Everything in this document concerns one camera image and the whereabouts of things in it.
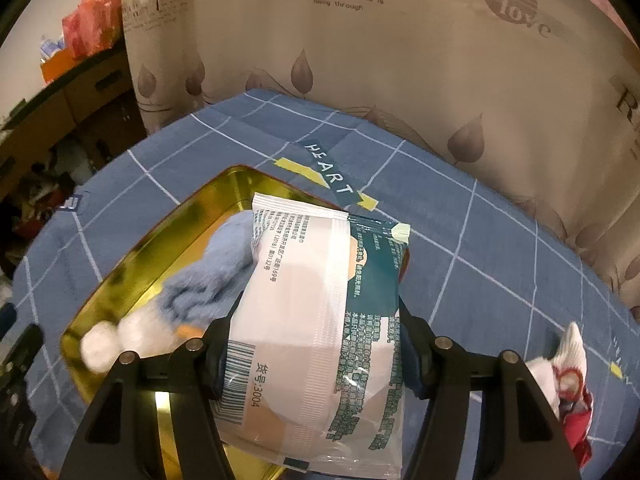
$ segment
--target packet of wet wipes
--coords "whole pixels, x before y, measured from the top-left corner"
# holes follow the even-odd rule
[[[269,462],[398,478],[398,278],[410,228],[256,193],[257,267],[232,317],[221,438]]]

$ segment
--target beige curtain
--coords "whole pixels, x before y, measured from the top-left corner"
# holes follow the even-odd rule
[[[123,10],[150,132],[255,87],[366,117],[510,197],[640,304],[640,57],[606,0]]]

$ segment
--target metal screw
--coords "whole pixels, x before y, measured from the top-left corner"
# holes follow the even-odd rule
[[[449,348],[453,346],[453,341],[448,337],[444,337],[443,335],[437,337],[435,343],[436,346],[442,350],[449,350]]]
[[[199,337],[193,337],[187,341],[185,346],[189,352],[197,352],[204,346],[204,343]]]
[[[520,360],[520,356],[513,350],[505,350],[502,353],[502,358],[512,365],[516,364]]]
[[[120,361],[124,365],[130,365],[133,362],[133,359],[135,358],[136,358],[136,353],[132,352],[131,350],[127,350],[126,352],[123,352],[122,354],[120,354],[118,361]]]

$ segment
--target yellow tray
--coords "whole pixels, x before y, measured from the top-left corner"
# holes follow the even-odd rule
[[[92,373],[82,362],[82,336],[99,321],[117,323],[160,292],[165,278],[200,259],[213,231],[231,215],[251,209],[254,192],[335,208],[247,166],[227,168],[205,184],[123,257],[63,333],[60,353],[85,402],[91,402],[104,376]],[[161,392],[156,407],[165,473],[168,480],[177,480],[181,474],[171,416]],[[285,469],[235,448],[225,450],[238,480],[275,480]]]

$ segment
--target checkered tablecloth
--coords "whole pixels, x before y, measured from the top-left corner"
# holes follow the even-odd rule
[[[352,186],[377,200],[350,212],[412,226],[401,283],[409,309],[436,334],[469,351],[505,348],[550,356],[576,320],[587,345],[595,396],[585,479],[599,478],[628,439],[640,406],[638,331],[627,309],[553,235],[473,177],[367,121],[270,91],[207,107],[140,142],[78,189],[77,212],[58,212],[15,273],[19,323],[38,322],[46,344],[28,373],[38,415],[32,443],[42,463],[62,464],[84,405],[60,359],[62,331],[121,257],[162,217],[212,177],[247,164],[336,202],[330,189],[275,162],[313,159],[296,142],[317,139]],[[620,359],[628,375],[610,372]],[[471,395],[459,478],[471,478],[480,398]],[[404,456],[426,404],[406,398]]]

